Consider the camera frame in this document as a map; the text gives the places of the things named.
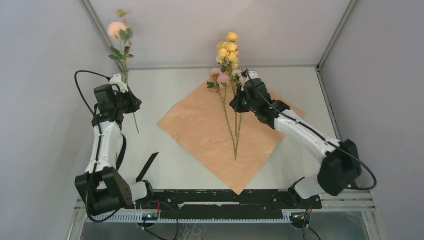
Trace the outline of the white fake flower stem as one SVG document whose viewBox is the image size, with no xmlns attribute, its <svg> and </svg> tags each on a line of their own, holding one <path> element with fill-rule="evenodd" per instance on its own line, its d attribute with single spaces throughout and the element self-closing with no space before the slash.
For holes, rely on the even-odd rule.
<svg viewBox="0 0 424 240">
<path fill-rule="evenodd" d="M 233 80 L 235 83 L 235 91 L 237 92 L 237 89 L 244 83 L 245 78 L 242 76 L 243 69 L 236 69 L 232 72 L 233 74 Z M 234 159 L 237 160 L 238 158 L 238 148 L 239 148 L 239 141 L 240 141 L 240 132 L 241 132 L 241 124 L 242 124 L 242 114 L 241 113 L 235 113 L 235 148 L 234 148 Z"/>
</svg>

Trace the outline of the pink fake flower stem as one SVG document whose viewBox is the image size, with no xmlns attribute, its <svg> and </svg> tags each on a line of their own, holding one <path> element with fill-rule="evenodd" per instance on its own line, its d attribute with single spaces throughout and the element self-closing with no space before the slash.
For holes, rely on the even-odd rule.
<svg viewBox="0 0 424 240">
<path fill-rule="evenodd" d="M 237 160 L 238 158 L 238 144 L 239 144 L 239 137 L 237 136 L 237 130 L 238 130 L 238 124 L 235 124 L 235 130 L 233 130 L 231 124 L 230 124 L 230 115 L 227 110 L 227 96 L 229 94 L 229 87 L 231 82 L 231 78 L 220 68 L 213 68 L 210 71 L 210 80 L 206 82 L 208 89 L 213 89 L 215 92 L 219 95 L 220 101 L 222 103 L 222 108 L 225 116 L 225 121 L 228 127 L 228 131 L 230 134 L 232 146 L 233 146 L 233 154 L 234 159 Z"/>
</svg>

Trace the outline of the yellow fake flower stem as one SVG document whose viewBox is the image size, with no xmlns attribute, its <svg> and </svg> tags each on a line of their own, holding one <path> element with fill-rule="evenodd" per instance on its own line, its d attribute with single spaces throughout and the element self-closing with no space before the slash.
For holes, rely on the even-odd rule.
<svg viewBox="0 0 424 240">
<path fill-rule="evenodd" d="M 236 95 L 238 81 L 233 71 L 238 69 L 240 63 L 238 39 L 239 36 L 235 32 L 230 32 L 226 37 L 226 41 L 220 42 L 216 48 L 216 62 L 221 66 L 223 72 L 229 76 L 229 84 L 234 95 Z"/>
</svg>

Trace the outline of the orange wrapping paper sheet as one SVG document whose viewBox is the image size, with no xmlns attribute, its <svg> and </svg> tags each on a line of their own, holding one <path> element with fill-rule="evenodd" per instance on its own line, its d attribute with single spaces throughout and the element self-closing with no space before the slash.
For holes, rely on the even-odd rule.
<svg viewBox="0 0 424 240">
<path fill-rule="evenodd" d="M 241 118 L 233 139 L 235 113 L 203 85 L 166 84 L 158 94 L 159 160 L 152 173 L 159 189 L 286 189 L 306 174 L 306 152 L 291 138 Z"/>
</svg>

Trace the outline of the peach fake flower stem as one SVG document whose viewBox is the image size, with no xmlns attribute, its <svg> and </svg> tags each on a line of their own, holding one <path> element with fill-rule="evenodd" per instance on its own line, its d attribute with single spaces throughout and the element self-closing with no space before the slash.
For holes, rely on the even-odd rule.
<svg viewBox="0 0 424 240">
<path fill-rule="evenodd" d="M 128 70 L 128 59 L 134 58 L 134 55 L 131 54 L 132 49 L 132 38 L 133 38 L 133 29 L 129 26 L 126 16 L 128 13 L 123 9 L 118 9 L 115 12 L 116 16 L 119 18 L 117 21 L 113 21 L 108 25 L 107 34 L 114 40 L 119 42 L 120 49 L 117 49 L 114 46 L 111 46 L 112 54 L 108 57 L 112 60 L 117 61 L 121 64 L 124 76 L 122 81 L 129 86 L 129 70 Z"/>
</svg>

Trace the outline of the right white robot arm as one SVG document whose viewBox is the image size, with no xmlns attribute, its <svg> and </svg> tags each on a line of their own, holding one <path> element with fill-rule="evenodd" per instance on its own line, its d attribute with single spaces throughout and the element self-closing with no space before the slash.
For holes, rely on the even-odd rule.
<svg viewBox="0 0 424 240">
<path fill-rule="evenodd" d="M 239 86 L 229 105 L 237 113 L 254 113 L 261 123 L 301 144 L 320 164 L 316 175 L 303 177 L 290 186 L 289 203 L 293 207 L 302 208 L 309 198 L 320 194 L 336 197 L 361 175 L 354 142 L 342 142 L 319 132 L 289 105 L 272 99 L 259 78 Z"/>
</svg>

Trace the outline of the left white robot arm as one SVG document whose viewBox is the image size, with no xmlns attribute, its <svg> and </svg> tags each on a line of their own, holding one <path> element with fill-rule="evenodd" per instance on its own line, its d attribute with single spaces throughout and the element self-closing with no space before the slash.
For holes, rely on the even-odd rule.
<svg viewBox="0 0 424 240">
<path fill-rule="evenodd" d="M 127 149 L 127 139 L 122 134 L 124 115 L 138 111 L 142 102 L 129 88 L 116 83 L 101 85 L 94 94 L 97 104 L 92 120 L 93 151 L 85 173 L 75 178 L 86 213 L 90 219 L 106 213 L 114 215 L 136 201 L 149 209 L 157 196 L 144 176 L 158 154 L 150 156 L 134 183 L 127 183 L 119 173 Z"/>
</svg>

